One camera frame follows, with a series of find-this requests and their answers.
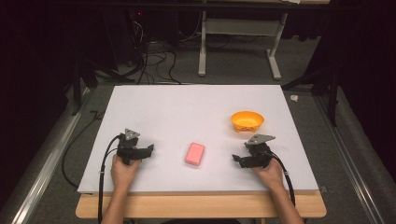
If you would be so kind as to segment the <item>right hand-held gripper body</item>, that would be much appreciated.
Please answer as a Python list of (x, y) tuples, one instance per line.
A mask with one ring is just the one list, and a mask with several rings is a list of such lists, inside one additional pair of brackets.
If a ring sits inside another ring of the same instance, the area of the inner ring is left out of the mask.
[(254, 134), (249, 140), (246, 141), (245, 147), (250, 154), (248, 161), (249, 168), (262, 167), (265, 168), (270, 160), (273, 158), (272, 151), (267, 145), (268, 141), (274, 140), (272, 135)]

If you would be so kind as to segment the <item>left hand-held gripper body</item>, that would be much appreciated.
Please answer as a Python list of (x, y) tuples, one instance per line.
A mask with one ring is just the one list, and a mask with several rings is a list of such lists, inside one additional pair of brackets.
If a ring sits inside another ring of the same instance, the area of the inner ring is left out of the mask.
[(125, 133), (120, 137), (117, 155), (126, 165), (129, 165), (130, 161), (143, 160), (145, 157), (144, 152), (136, 147), (138, 136), (139, 133), (126, 129)]

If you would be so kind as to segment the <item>person's right hand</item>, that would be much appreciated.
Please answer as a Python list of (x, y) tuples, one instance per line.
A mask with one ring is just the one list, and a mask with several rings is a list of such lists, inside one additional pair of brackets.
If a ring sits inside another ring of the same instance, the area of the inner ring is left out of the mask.
[(253, 167), (252, 171), (269, 190), (284, 189), (282, 168), (275, 159), (271, 159), (265, 168)]

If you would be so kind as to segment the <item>person's left hand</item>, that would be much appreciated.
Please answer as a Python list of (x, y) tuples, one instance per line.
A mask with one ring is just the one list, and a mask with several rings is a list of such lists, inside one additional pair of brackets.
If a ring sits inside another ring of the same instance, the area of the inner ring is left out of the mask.
[(122, 158), (118, 155), (113, 156), (111, 176), (115, 192), (129, 192), (129, 188), (134, 182), (140, 163), (141, 161), (133, 161), (131, 164), (127, 165), (123, 163)]

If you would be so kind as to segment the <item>orange plastic bowl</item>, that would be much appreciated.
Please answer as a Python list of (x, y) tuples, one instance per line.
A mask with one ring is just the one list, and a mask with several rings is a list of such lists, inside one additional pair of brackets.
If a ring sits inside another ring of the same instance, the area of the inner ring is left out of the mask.
[(257, 132), (265, 118), (254, 111), (239, 111), (231, 116), (231, 122), (236, 132)]

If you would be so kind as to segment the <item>pink soap bar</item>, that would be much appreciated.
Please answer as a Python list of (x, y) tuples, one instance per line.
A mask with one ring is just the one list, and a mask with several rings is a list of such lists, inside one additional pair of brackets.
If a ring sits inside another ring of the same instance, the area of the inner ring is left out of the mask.
[(205, 146), (198, 143), (191, 143), (185, 157), (187, 164), (198, 166), (205, 153)]

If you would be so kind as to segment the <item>black metal stand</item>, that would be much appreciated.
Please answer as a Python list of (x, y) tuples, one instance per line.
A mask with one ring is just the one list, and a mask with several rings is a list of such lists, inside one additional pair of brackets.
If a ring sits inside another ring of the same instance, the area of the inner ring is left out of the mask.
[(311, 72), (305, 72), (301, 77), (281, 86), (288, 91), (298, 85), (312, 84), (313, 96), (328, 96), (327, 116), (333, 126), (336, 125), (335, 109), (337, 106), (338, 74), (334, 67), (325, 65)]
[(117, 81), (133, 83), (133, 79), (129, 79), (120, 75), (118, 72), (105, 68), (88, 59), (78, 59), (73, 67), (73, 112), (75, 116), (82, 109), (81, 83), (85, 84), (88, 90), (95, 90), (98, 86), (96, 79), (97, 72), (104, 73), (106, 76), (116, 79)]

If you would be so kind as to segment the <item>black computer tower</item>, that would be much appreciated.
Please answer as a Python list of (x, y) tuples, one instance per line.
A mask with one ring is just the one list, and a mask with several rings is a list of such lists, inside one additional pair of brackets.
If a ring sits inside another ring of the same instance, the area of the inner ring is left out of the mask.
[(142, 14), (140, 11), (125, 9), (123, 15), (128, 36), (128, 63), (139, 65), (143, 61), (148, 46), (145, 29), (141, 24)]

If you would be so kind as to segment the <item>aluminium rail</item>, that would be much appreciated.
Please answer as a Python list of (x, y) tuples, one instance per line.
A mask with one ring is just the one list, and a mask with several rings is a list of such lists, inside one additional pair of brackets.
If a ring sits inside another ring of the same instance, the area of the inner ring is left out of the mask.
[(8, 213), (11, 220), (6, 224), (27, 224), (65, 152), (69, 139), (81, 117), (80, 110), (85, 107), (91, 95), (92, 90), (85, 87), (77, 114), (74, 115), (74, 102), (69, 103), (54, 128), (49, 132), (44, 145), (35, 155), (28, 170), (13, 191), (13, 195), (19, 199), (13, 201), (13, 210)]
[(379, 212), (377, 205), (375, 204), (373, 194), (370, 192), (367, 184), (363, 180), (358, 167), (352, 160), (351, 155), (347, 150), (347, 145), (345, 144), (340, 132), (332, 124), (331, 120), (328, 118), (327, 107), (324, 100), (321, 97), (314, 97), (314, 101), (325, 119), (325, 122), (330, 129), (332, 138), (335, 141), (337, 153), (340, 156), (341, 162), (345, 167), (348, 178), (352, 184), (352, 187), (361, 203), (361, 206), (365, 212), (365, 215), (369, 219), (371, 224), (385, 224), (385, 220)]

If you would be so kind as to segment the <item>white metal desk frame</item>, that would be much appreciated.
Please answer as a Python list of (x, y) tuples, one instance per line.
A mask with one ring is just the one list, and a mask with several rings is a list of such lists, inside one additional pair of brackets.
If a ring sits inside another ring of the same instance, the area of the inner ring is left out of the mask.
[(281, 74), (276, 61), (276, 50), (283, 34), (287, 13), (283, 13), (277, 21), (249, 21), (237, 19), (211, 19), (202, 13), (201, 20), (201, 46), (199, 52), (198, 76), (206, 74), (206, 36), (207, 35), (249, 35), (271, 36), (273, 46), (266, 50), (266, 56), (274, 80), (280, 80)]

